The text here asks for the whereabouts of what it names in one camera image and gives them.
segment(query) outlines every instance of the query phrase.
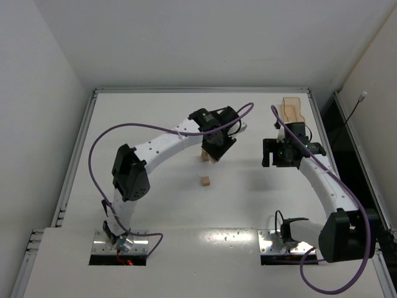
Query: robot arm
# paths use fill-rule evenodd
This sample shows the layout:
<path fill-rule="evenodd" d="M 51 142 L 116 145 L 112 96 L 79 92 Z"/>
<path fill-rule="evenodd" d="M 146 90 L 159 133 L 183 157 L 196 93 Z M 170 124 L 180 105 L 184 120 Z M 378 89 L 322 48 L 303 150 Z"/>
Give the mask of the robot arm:
<path fill-rule="evenodd" d="M 115 213 L 123 226 L 129 227 L 136 202 L 150 189 L 148 175 L 162 162 L 182 150 L 201 144 L 212 162 L 217 162 L 236 142 L 235 136 L 245 131 L 247 125 L 240 120 L 215 133 L 206 134 L 237 119 L 238 113 L 231 107 L 207 111 L 199 109 L 177 125 L 176 133 L 164 133 L 159 137 L 133 148 L 122 145 L 116 154 L 112 175 Z M 112 245 L 125 241 L 126 233 L 117 223 L 114 214 L 104 222 L 104 232 Z"/>
<path fill-rule="evenodd" d="M 305 133 L 305 124 L 291 123 L 287 127 L 297 136 L 317 159 L 333 172 L 326 153 L 319 143 L 310 143 Z M 273 165 L 278 167 L 297 167 L 308 179 L 319 197 L 326 212 L 327 222 L 319 225 L 306 218 L 285 219 L 281 225 L 281 236 L 286 242 L 307 242 L 318 248 L 329 262 L 362 259 L 365 250 L 365 227 L 361 212 L 350 195 L 335 181 L 327 171 L 307 155 L 288 134 L 283 140 L 265 139 L 263 141 L 263 166 L 269 166 L 270 153 Z M 373 209 L 366 209 L 371 226 L 370 257 L 375 251 L 375 233 L 380 219 Z"/>

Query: metal bracket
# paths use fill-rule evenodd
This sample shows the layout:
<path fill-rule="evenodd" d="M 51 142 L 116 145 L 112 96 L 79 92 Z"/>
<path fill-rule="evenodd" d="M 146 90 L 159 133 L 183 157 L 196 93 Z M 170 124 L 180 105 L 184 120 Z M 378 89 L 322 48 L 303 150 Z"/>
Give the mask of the metal bracket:
<path fill-rule="evenodd" d="M 146 256 L 148 253 L 149 240 L 144 236 L 147 230 L 132 230 L 131 232 L 140 234 L 142 237 L 128 236 L 121 247 L 124 256 Z M 117 250 L 109 245 L 106 241 L 106 235 L 103 231 L 95 232 L 94 241 L 92 242 L 91 255 L 116 255 Z"/>
<path fill-rule="evenodd" d="M 304 255 L 311 245 L 306 242 L 287 242 L 283 243 L 276 234 L 275 230 L 258 230 L 259 250 L 261 256 L 282 256 L 282 255 Z"/>

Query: wooden block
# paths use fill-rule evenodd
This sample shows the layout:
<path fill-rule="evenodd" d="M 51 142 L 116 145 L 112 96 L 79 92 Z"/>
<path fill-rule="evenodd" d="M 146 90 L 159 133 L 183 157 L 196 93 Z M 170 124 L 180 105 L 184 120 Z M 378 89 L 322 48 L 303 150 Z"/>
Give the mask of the wooden block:
<path fill-rule="evenodd" d="M 300 113 L 299 97 L 284 97 L 281 103 L 281 118 L 284 122 L 306 122 Z"/>
<path fill-rule="evenodd" d="M 205 152 L 203 148 L 201 148 L 201 159 L 202 161 L 209 161 L 210 160 L 210 155 Z"/>
<path fill-rule="evenodd" d="M 210 178 L 208 176 L 201 177 L 201 184 L 202 186 L 209 186 L 211 185 Z"/>

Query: white table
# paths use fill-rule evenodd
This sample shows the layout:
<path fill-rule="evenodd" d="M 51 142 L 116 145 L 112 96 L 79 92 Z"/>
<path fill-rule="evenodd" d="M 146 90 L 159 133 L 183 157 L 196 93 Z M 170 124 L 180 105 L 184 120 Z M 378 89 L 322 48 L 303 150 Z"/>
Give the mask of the white table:
<path fill-rule="evenodd" d="M 24 297 L 322 297 L 301 280 L 298 266 L 261 266 L 259 257 L 257 229 L 273 228 L 275 210 L 285 217 L 326 221 L 314 190 L 297 169 L 261 167 L 262 139 L 277 136 L 270 105 L 279 106 L 283 97 L 300 97 L 313 142 L 321 142 L 322 131 L 307 93 L 99 93 L 63 225 L 45 230 Z M 164 233 L 146 266 L 88 266 L 94 230 L 105 219 L 101 197 L 87 170 L 94 139 L 122 122 L 173 127 L 201 107 L 238 109 L 250 101 L 255 108 L 244 119 L 248 128 L 219 163 L 202 163 L 197 146 L 150 174 L 151 190 L 138 202 L 131 222 L 133 228 Z M 117 148 L 124 143 L 132 147 L 159 134 L 123 128 L 99 142 L 93 169 L 110 198 Z M 201 176 L 210 177 L 210 187 L 200 185 Z M 222 228 L 241 228 L 247 236 L 224 240 Z M 305 272 L 313 284 L 336 289 L 359 264 L 306 266 Z M 341 297 L 382 295 L 369 261 L 357 284 Z"/>

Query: white wall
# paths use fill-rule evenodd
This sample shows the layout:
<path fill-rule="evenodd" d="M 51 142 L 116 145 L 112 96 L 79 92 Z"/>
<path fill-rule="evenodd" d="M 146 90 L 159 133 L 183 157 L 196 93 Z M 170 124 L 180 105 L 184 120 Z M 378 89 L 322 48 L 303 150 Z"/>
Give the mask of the white wall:
<path fill-rule="evenodd" d="M 341 104 L 348 114 L 362 91 L 368 96 L 349 122 L 359 135 L 391 222 L 397 227 L 397 8 L 341 91 Z"/>
<path fill-rule="evenodd" d="M 51 224 L 88 99 L 32 0 L 0 4 L 0 297 Z"/>
<path fill-rule="evenodd" d="M 339 89 L 396 0 L 35 0 L 87 86 Z"/>

